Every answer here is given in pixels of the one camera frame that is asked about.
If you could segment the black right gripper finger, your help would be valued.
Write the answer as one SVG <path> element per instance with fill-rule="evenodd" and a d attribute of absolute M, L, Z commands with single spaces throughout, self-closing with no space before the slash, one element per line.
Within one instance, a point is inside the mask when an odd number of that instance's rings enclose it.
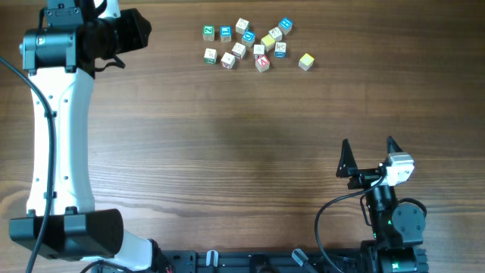
<path fill-rule="evenodd" d="M 358 166 L 353 156 L 348 139 L 342 141 L 341 155 L 336 170 L 337 177 L 353 177 L 358 173 Z"/>
<path fill-rule="evenodd" d="M 388 136 L 386 140 L 386 146 L 387 146 L 387 153 L 397 153 L 397 152 L 403 152 L 403 150 L 399 147 L 397 142 L 393 139 L 392 136 Z"/>

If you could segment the white block green side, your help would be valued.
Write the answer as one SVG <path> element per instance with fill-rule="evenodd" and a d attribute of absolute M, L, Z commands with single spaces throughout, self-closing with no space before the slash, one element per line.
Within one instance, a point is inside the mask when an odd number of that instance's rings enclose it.
<path fill-rule="evenodd" d="M 216 49 L 206 49 L 204 54 L 204 59 L 206 64 L 216 64 L 217 62 L 217 50 Z"/>

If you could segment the white block red V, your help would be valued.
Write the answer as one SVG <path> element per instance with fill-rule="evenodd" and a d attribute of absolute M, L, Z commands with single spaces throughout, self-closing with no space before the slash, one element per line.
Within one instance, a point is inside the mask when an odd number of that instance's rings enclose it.
<path fill-rule="evenodd" d="M 226 69 L 232 69 L 235 65 L 236 57 L 229 52 L 225 52 L 221 58 L 221 65 Z"/>

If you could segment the white block red side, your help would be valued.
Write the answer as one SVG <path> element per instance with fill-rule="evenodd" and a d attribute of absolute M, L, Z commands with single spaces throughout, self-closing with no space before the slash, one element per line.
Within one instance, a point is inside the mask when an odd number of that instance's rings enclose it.
<path fill-rule="evenodd" d="M 236 58 L 241 60 L 244 58 L 245 54 L 246 54 L 246 47 L 243 44 L 236 42 L 232 48 L 232 55 L 234 55 Z"/>

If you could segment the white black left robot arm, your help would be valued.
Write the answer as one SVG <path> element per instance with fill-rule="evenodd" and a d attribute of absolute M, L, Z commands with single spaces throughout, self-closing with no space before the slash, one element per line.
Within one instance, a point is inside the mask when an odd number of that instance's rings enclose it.
<path fill-rule="evenodd" d="M 50 0 L 20 44 L 17 75 L 34 107 L 33 182 L 27 214 L 10 238 L 38 257 L 84 261 L 88 270 L 171 272 L 154 240 L 124 228 L 117 209 L 98 210 L 89 180 L 87 118 L 99 68 L 124 68 L 120 54 L 148 45 L 151 24 L 116 1 Z"/>

